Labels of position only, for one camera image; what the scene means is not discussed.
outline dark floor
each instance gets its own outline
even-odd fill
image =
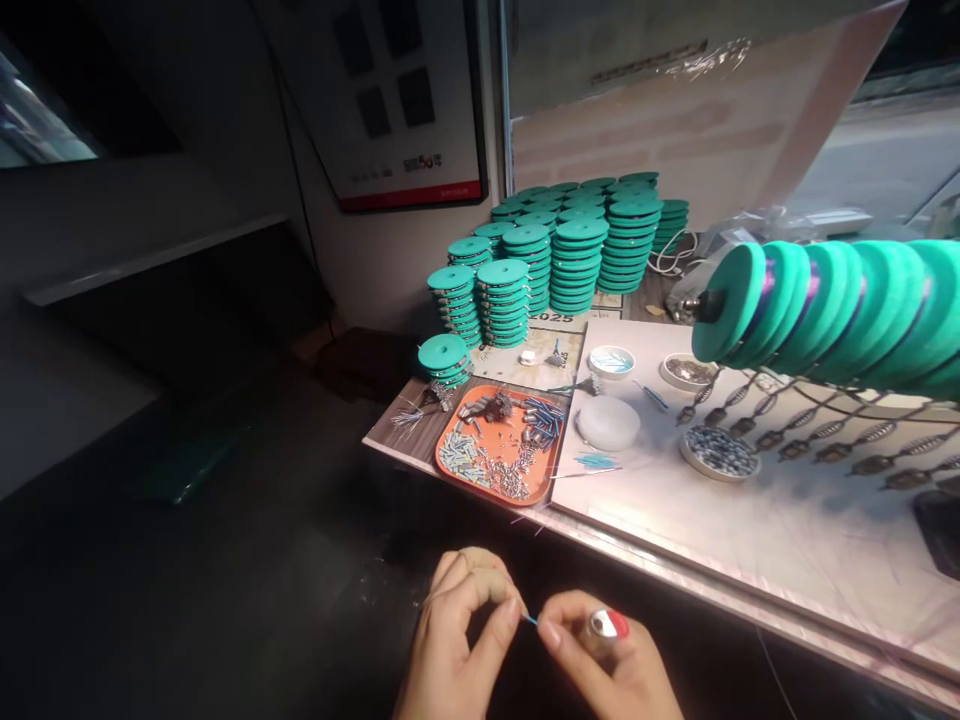
[[[0,504],[2,717],[388,717],[437,559],[482,545],[534,614],[580,587],[645,622],[688,720],[790,718],[754,628],[391,469],[360,444],[379,406],[285,371],[218,412],[253,430],[181,507],[42,483]],[[535,635],[520,627],[490,717],[583,716]],[[904,717],[767,638],[798,717]]]

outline black wire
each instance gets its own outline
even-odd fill
[[[310,213],[307,212],[307,200],[303,194],[303,181],[300,178],[300,163],[297,162],[297,152],[293,146],[293,133],[290,131],[290,118],[287,115],[287,105],[283,98],[283,75],[280,72],[280,63],[277,60],[276,54],[273,52],[273,47],[270,45],[270,40],[267,37],[267,31],[263,27],[263,23],[260,22],[260,15],[257,13],[257,10],[253,6],[251,0],[247,0],[247,7],[250,8],[250,13],[253,15],[254,22],[257,24],[257,29],[260,31],[260,38],[263,40],[263,45],[267,51],[267,56],[270,58],[270,70],[273,73],[273,84],[277,88],[277,104],[280,106],[280,115],[283,118],[283,132],[287,140],[287,151],[290,153],[290,162],[293,163],[293,175],[297,180],[297,194],[300,197],[300,212],[303,214],[303,222],[307,229],[307,240],[310,243],[310,254],[313,256],[313,267],[317,271],[317,275],[322,281],[323,274],[320,272],[320,261],[317,259],[317,246],[313,241],[313,225],[310,222]],[[326,290],[326,288],[324,288],[324,292],[329,296],[329,292]],[[330,331],[330,340],[336,340],[337,335],[333,331],[332,306],[330,311],[327,313],[327,329]]]

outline hand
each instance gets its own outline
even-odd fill
[[[624,618],[629,634],[615,640],[588,633],[590,615],[603,609],[608,608],[600,600],[579,590],[554,595],[543,606],[537,628],[547,651],[597,717],[683,720],[660,653],[643,625]]]
[[[471,652],[467,625],[488,601],[499,607]],[[527,612],[499,557],[483,548],[444,553],[423,604],[410,671],[394,717],[484,717],[521,609]]]

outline plastic bag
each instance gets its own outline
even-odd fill
[[[667,295],[667,310],[676,322],[692,323],[692,316],[682,309],[683,301],[692,300],[704,291],[713,271],[737,245],[775,240],[808,245],[825,239],[805,215],[791,214],[782,205],[744,211],[715,223],[700,237],[693,251],[694,259]]]

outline fingernail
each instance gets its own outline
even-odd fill
[[[560,647],[560,633],[557,632],[557,626],[549,620],[542,620],[537,627],[537,632],[540,633],[543,643],[551,650]]]
[[[509,619],[510,622],[520,622],[520,603],[516,598],[507,600],[507,606],[503,611],[507,614],[507,619]]]

